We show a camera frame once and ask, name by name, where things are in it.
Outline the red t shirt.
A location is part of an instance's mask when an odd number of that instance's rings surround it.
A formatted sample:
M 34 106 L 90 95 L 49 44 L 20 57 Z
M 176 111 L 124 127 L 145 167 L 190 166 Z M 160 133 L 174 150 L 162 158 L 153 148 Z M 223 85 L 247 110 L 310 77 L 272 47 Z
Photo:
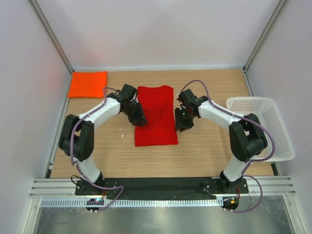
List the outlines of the red t shirt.
M 135 146 L 177 145 L 174 117 L 174 89 L 160 87 L 138 87 L 147 125 L 135 127 Z

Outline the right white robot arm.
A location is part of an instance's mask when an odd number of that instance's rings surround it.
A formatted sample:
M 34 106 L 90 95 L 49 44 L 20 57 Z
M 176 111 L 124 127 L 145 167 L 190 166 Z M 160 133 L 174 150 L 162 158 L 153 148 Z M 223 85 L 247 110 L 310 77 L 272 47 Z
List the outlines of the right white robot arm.
M 175 108 L 175 131 L 186 131 L 194 126 L 194 118 L 205 118 L 227 130 L 233 156 L 220 173 L 220 188 L 231 193 L 239 185 L 252 158 L 267 148 L 263 127 L 256 115 L 236 114 L 216 104 L 207 96 L 197 97 L 190 89 L 177 96 L 180 107 Z

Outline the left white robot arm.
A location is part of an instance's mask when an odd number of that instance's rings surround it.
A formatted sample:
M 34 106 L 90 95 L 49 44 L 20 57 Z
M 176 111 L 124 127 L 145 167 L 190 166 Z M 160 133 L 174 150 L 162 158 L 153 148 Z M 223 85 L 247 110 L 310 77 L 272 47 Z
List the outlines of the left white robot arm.
M 137 96 L 138 90 L 125 84 L 120 90 L 113 89 L 112 93 L 104 94 L 104 100 L 89 111 L 78 116 L 70 114 L 64 120 L 58 147 L 70 157 L 81 179 L 87 182 L 86 189 L 93 195 L 100 194 L 102 190 L 122 188 L 104 187 L 102 173 L 93 158 L 95 130 L 120 113 L 124 113 L 134 126 L 147 126 L 148 121 Z

